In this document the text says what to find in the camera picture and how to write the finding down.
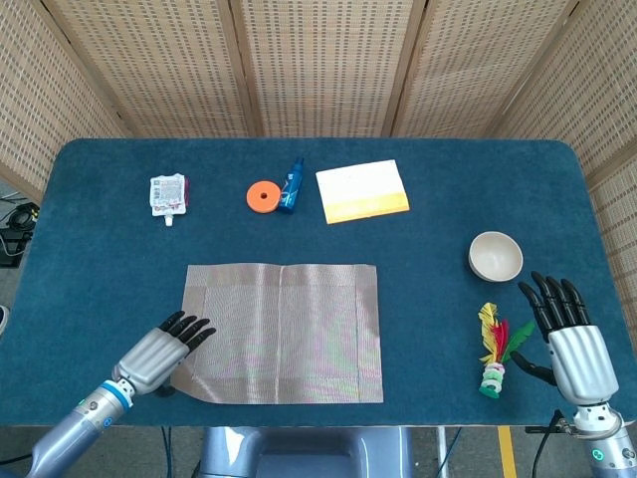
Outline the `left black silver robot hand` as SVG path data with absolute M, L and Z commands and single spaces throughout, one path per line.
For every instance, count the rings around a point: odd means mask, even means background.
M 118 361 L 111 376 L 115 382 L 127 382 L 135 394 L 153 393 L 216 332 L 209 319 L 173 313 Z

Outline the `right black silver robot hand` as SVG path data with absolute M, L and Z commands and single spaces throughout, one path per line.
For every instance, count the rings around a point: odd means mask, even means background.
M 610 400 L 619 389 L 600 329 L 591 322 L 583 297 L 568 280 L 538 271 L 533 283 L 519 282 L 550 357 L 550 366 L 535 364 L 519 353 L 511 359 L 524 372 L 554 387 L 569 403 L 593 406 Z

